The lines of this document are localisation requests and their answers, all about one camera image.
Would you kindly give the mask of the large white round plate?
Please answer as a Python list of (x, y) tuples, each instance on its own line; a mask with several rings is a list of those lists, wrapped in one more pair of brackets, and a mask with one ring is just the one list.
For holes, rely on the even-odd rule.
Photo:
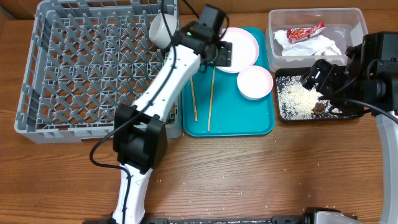
[(248, 31), (230, 27), (221, 39), (232, 43), (231, 65), (229, 67), (217, 66), (217, 69), (227, 73), (239, 73), (241, 70), (254, 65), (259, 57), (259, 44), (255, 37)]

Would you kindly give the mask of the wooden chopstick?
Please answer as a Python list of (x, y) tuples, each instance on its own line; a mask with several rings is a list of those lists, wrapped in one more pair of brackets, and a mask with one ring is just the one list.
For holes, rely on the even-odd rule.
[(194, 112), (195, 122), (197, 122), (198, 115), (197, 115), (197, 104), (196, 104), (196, 98), (195, 98), (195, 87), (194, 87), (193, 77), (190, 78), (190, 86), (191, 86), (191, 92), (192, 92), (193, 112)]
[(216, 70), (216, 67), (213, 67), (213, 73), (212, 73), (212, 79), (211, 79), (210, 104), (209, 104), (209, 112), (208, 112), (208, 126), (207, 126), (207, 131), (208, 132), (210, 132), (210, 129), (211, 129), (213, 93), (214, 93), (214, 84), (215, 84), (215, 70)]

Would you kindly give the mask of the brown food scrap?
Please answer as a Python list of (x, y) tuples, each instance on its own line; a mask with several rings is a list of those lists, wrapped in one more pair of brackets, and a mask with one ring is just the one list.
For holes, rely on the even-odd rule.
[(312, 109), (312, 112), (315, 116), (321, 116), (325, 113), (326, 110), (326, 105), (323, 103), (315, 103), (314, 108)]

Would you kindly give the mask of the white napkin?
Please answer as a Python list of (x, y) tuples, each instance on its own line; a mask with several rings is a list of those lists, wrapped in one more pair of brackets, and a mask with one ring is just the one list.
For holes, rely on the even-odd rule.
[(274, 33), (274, 39), (282, 46), (282, 56), (319, 56), (341, 55), (341, 50), (335, 42), (323, 35), (317, 35), (307, 40), (291, 44), (287, 38), (286, 30)]

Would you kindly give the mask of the pink bowl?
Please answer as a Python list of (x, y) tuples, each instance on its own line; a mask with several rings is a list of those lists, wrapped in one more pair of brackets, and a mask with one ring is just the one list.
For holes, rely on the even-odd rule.
[(239, 72), (237, 86), (240, 94), (249, 100), (260, 100), (273, 88), (273, 77), (263, 67), (252, 65)]

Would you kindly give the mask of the red snack wrapper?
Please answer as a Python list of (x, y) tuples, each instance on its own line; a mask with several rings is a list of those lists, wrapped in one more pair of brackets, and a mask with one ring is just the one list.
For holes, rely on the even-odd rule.
[(291, 44), (294, 44), (315, 37), (325, 28), (324, 22), (320, 22), (311, 28), (290, 28), (287, 30), (287, 38)]

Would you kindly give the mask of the grey-white bowl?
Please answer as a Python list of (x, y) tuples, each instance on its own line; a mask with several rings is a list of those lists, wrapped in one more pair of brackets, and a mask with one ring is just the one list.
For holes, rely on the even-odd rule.
[(150, 41), (158, 46), (160, 49), (166, 49), (171, 43), (171, 39), (169, 33), (167, 32), (165, 22), (167, 22), (170, 33), (172, 35), (174, 35), (178, 27), (176, 16), (172, 16), (170, 14), (164, 14), (164, 16), (165, 20), (162, 17), (162, 14), (156, 15), (149, 29)]

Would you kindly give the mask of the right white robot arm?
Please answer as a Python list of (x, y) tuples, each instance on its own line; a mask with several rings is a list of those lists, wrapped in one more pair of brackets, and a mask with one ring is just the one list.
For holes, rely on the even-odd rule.
[(342, 116), (371, 113), (382, 145), (383, 208), (380, 223), (397, 223), (397, 33), (366, 34), (346, 49), (347, 66), (317, 60), (302, 86), (321, 93)]

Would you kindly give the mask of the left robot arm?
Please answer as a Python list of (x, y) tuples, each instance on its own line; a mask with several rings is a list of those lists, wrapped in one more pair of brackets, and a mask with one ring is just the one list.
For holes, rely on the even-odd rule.
[(219, 23), (190, 22), (177, 30), (152, 24), (150, 40), (170, 52), (149, 88), (131, 106), (121, 104), (114, 119), (113, 149), (118, 155), (121, 186), (111, 223), (140, 223), (152, 171), (167, 148), (165, 123), (183, 86), (203, 62), (231, 64), (232, 44), (223, 41)]

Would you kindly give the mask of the clear plastic waste bin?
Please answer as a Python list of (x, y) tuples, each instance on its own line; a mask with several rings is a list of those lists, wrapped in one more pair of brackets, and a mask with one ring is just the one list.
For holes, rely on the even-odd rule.
[[(325, 29), (320, 33), (332, 40), (339, 55), (312, 53), (305, 55), (283, 55), (283, 46), (275, 39), (279, 30), (289, 28), (311, 28), (320, 22)], [(368, 28), (361, 10), (358, 8), (320, 8), (320, 9), (277, 9), (269, 13), (269, 24), (266, 29), (267, 54), (269, 68), (276, 71), (280, 68), (311, 67), (316, 60), (325, 59), (330, 63), (345, 65), (348, 58), (345, 55), (347, 46), (355, 46), (362, 42)]]

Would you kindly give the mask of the grey plastic dishwasher rack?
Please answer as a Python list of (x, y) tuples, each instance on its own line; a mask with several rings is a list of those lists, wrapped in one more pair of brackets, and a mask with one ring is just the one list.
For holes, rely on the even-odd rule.
[(178, 2), (40, 2), (15, 131), (39, 144), (112, 131), (117, 107), (145, 92), (167, 56), (149, 39), (160, 13), (178, 17)]

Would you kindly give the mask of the teal plastic serving tray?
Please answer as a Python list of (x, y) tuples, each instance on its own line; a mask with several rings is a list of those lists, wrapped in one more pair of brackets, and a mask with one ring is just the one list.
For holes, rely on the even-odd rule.
[[(266, 40), (263, 31), (253, 27), (242, 28), (251, 33), (259, 44), (259, 57), (254, 65), (269, 71)], [(182, 121), (191, 136), (226, 137), (264, 135), (275, 125), (272, 92), (260, 100), (249, 100), (240, 94), (237, 86), (239, 73), (215, 70), (215, 84), (211, 115), (211, 129), (207, 131), (213, 66), (202, 66), (193, 76), (198, 121), (195, 122), (190, 80), (182, 90)]]

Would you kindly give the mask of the brown cardboard backdrop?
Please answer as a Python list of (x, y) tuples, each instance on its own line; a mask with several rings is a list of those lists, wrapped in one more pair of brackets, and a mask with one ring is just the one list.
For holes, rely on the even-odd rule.
[[(1, 0), (16, 19), (33, 19), (40, 0)], [(397, 9), (397, 0), (188, 0), (196, 12), (211, 4), (229, 13), (269, 12), (274, 9), (357, 7), (361, 10)]]

